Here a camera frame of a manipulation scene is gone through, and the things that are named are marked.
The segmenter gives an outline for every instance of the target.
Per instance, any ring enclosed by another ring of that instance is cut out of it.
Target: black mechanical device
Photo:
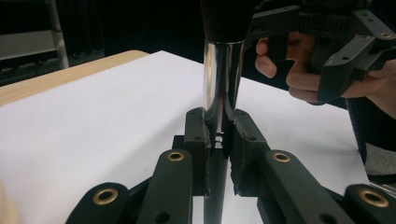
[[[349,186],[344,196],[323,188],[295,156],[269,148],[250,115],[235,108],[243,47],[252,39],[270,36],[279,60],[286,57],[292,31],[323,38],[318,52],[334,39],[348,42],[326,62],[313,62],[324,64],[320,102],[339,97],[352,80],[395,58],[396,35],[368,10],[353,5],[344,14],[335,7],[332,14],[322,10],[331,1],[310,2],[316,3],[252,17],[255,1],[201,0],[205,106],[186,114],[184,135],[175,136],[151,178],[132,189],[117,183],[94,187],[67,223],[190,224],[192,197],[204,196],[205,224],[220,224],[228,161],[235,194],[258,198],[263,223],[395,223],[394,198],[366,185]]]

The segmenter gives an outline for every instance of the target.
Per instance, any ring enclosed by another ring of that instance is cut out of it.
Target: light wood edge
[[[108,68],[128,63],[148,54],[139,50],[130,50],[93,62],[80,64],[41,77],[27,79],[0,88],[0,106],[10,104],[25,97],[47,91],[83,77],[104,71]]]

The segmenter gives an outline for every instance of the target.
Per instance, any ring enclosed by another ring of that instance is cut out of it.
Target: white table surface
[[[0,179],[23,223],[64,223],[94,186],[150,177],[202,92],[201,64],[160,51],[0,107]],[[244,78],[237,107],[326,188],[368,183],[347,111]],[[226,188],[223,223],[261,223],[256,200]],[[194,198],[193,223],[202,213]]]

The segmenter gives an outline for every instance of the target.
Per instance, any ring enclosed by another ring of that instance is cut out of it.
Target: shiny metal rod
[[[213,144],[229,139],[243,61],[244,42],[205,42],[205,123]]]

